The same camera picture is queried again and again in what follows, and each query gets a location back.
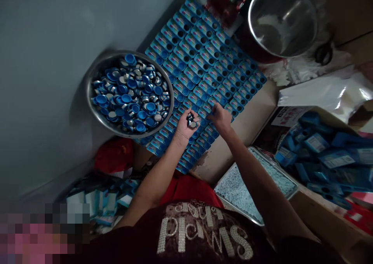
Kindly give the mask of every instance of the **gray wall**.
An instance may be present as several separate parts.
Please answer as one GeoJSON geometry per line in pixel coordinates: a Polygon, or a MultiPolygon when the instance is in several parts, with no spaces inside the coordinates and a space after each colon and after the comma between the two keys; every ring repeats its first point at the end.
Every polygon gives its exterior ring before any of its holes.
{"type": "Polygon", "coordinates": [[[144,51],[184,0],[0,0],[0,197],[52,200],[112,135],[80,86],[106,49],[144,51]]]}

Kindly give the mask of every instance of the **metal bowl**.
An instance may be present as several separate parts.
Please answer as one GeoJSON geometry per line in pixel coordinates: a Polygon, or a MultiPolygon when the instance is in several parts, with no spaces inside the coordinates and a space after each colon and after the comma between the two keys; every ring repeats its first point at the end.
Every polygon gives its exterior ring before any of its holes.
{"type": "Polygon", "coordinates": [[[317,35],[316,8],[310,0],[252,0],[248,21],[256,42],[277,57],[304,53],[317,35]]]}
{"type": "Polygon", "coordinates": [[[112,131],[114,134],[124,137],[124,138],[144,138],[148,137],[157,131],[159,131],[170,119],[171,117],[171,112],[174,107],[174,92],[172,90],[172,83],[170,82],[170,79],[168,78],[168,75],[166,72],[162,69],[161,66],[159,66],[154,60],[151,60],[148,56],[138,53],[138,52],[133,52],[129,50],[117,50],[117,51],[111,51],[109,53],[105,53],[101,56],[99,56],[90,66],[88,71],[85,74],[84,77],[84,86],[85,86],[85,94],[86,94],[86,99],[88,102],[88,106],[90,110],[92,111],[94,117],[107,129],[112,131]],[[168,114],[165,120],[160,123],[157,127],[152,128],[146,133],[142,134],[129,134],[121,129],[121,127],[118,127],[117,123],[112,123],[106,119],[106,117],[101,114],[99,111],[96,110],[96,107],[92,104],[91,99],[96,96],[96,93],[94,92],[92,81],[93,80],[100,80],[102,73],[104,72],[105,69],[107,68],[112,68],[114,66],[118,66],[119,64],[119,58],[124,57],[126,54],[133,54],[136,58],[141,59],[142,61],[146,61],[147,63],[151,63],[155,66],[158,72],[161,73],[162,78],[164,81],[167,82],[168,88],[170,89],[170,100],[171,100],[171,105],[169,106],[168,114]]]}

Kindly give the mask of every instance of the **person's left hand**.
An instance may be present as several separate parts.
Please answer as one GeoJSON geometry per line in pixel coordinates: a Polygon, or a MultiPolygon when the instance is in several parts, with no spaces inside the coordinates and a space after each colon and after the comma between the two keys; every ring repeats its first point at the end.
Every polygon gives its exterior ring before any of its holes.
{"type": "Polygon", "coordinates": [[[179,119],[174,137],[177,137],[181,141],[181,143],[187,145],[189,142],[189,138],[198,129],[199,121],[200,120],[198,118],[198,114],[194,112],[191,108],[187,109],[179,119]],[[193,121],[197,124],[197,126],[194,128],[188,127],[187,115],[189,113],[193,115],[193,121]]]}

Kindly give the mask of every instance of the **person's right hand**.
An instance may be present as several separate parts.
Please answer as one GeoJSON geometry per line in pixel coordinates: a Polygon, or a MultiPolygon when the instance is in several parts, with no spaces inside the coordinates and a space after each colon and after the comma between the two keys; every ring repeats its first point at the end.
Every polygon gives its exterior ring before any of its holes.
{"type": "Polygon", "coordinates": [[[230,126],[232,115],[226,109],[223,109],[219,103],[215,103],[211,115],[208,115],[206,118],[213,122],[217,132],[219,132],[223,139],[232,131],[232,127],[230,126]]]}

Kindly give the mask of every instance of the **red bag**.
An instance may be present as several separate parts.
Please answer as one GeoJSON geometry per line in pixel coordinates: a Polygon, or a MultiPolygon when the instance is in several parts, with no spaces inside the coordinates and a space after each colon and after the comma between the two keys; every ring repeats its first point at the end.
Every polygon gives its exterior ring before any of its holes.
{"type": "Polygon", "coordinates": [[[116,137],[98,149],[94,159],[94,169],[106,174],[121,172],[132,166],[132,160],[132,140],[116,137]]]}

